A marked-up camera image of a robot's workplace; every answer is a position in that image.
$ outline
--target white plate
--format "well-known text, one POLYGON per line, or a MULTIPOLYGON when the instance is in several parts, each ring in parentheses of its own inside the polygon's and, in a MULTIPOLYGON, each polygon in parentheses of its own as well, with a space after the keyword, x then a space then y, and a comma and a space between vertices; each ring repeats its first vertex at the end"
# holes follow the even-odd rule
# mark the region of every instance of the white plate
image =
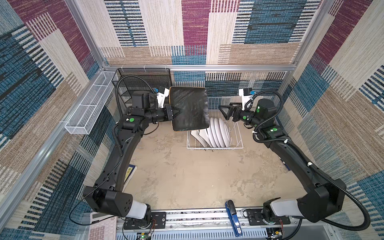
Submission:
POLYGON ((197 139, 201 143, 201 145, 203 145, 203 147, 207 147, 208 146, 207 142, 202 137, 200 137, 198 130, 192 130, 191 131, 191 135, 194 136, 195 139, 197 139))
POLYGON ((220 123, 218 122, 217 118, 215 118, 215 130, 216 130, 216 135, 217 135, 218 142, 220 143, 220 146, 225 147, 223 136, 221 135, 220 123))
POLYGON ((212 147, 217 147, 214 135, 212 133, 211 124, 209 124, 209 127, 207 128, 207 133, 208 133, 209 141, 211 141, 212 147))
POLYGON ((208 136, 208 133, 207 133, 207 129, 200 129, 200 131, 199 131, 199 136, 200 136, 202 139, 204 139, 204 140, 208 143, 208 145, 209 145, 210 147, 213 147, 211 141, 209 140, 209 136, 208 136))
POLYGON ((220 146, 220 143, 218 142, 217 135, 216 135, 216 130, 215 130, 215 120, 214 120, 214 118, 211 118, 210 123, 211 123, 211 125, 210 125, 209 127, 210 127, 211 130, 212 130, 212 135, 214 136, 214 140, 215 140, 216 146, 217 146, 217 147, 221 147, 221 146, 220 146))
POLYGON ((227 123, 223 121, 223 119, 219 118, 219 124, 220 124, 220 130, 221 135, 224 140, 224 144, 226 147, 229 147, 229 144, 231 143, 231 140, 229 139, 229 132, 228 132, 228 126, 227 123))

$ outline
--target black mesh organizer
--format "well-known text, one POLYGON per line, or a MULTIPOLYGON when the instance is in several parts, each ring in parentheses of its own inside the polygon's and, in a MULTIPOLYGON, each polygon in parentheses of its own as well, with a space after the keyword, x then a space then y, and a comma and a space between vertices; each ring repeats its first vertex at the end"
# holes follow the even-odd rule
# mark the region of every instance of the black mesh organizer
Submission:
MULTIPOLYGON (((144 79, 152 88, 160 86, 170 89, 171 79, 168 68, 119 68, 115 72, 112 84, 116 87, 117 82, 129 75, 135 75, 144 79)), ((146 90, 151 91, 147 84, 135 77, 126 77, 119 85, 119 96, 125 104, 125 107, 131 106, 131 95, 134 91, 146 90)), ((169 103, 169 96, 166 97, 164 103, 169 103)), ((151 98, 151 104, 154 104, 154 99, 151 98)))

